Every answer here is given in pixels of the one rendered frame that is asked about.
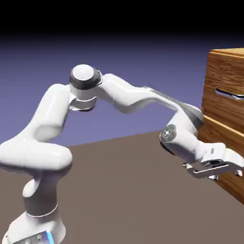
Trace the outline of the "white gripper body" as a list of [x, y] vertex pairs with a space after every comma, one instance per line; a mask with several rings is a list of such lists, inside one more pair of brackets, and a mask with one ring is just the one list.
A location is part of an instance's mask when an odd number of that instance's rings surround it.
[[244, 158], [232, 149], [214, 149], [206, 151], [200, 160], [202, 169], [196, 169], [193, 164], [185, 163], [183, 166], [194, 178], [209, 178], [212, 175], [221, 175], [237, 170], [244, 170]]

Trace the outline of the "wood drawer front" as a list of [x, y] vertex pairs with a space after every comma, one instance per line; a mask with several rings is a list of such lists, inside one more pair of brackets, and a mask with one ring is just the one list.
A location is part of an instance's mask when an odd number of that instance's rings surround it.
[[244, 100], [218, 95], [216, 88], [244, 94], [244, 54], [226, 50], [209, 52], [202, 98], [205, 116], [244, 134]]
[[[222, 142], [244, 157], [244, 134], [205, 116], [204, 125], [198, 132], [198, 139], [203, 142]], [[219, 176], [217, 184], [244, 204], [244, 171], [242, 176], [225, 173]]]

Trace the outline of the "light wood cabinet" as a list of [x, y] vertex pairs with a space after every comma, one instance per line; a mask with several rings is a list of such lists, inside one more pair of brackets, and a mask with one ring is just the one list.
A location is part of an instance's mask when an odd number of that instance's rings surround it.
[[244, 48], [235, 48], [235, 49], [220, 49], [220, 50], [226, 50], [227, 52], [235, 52], [235, 53], [240, 53], [244, 54]]

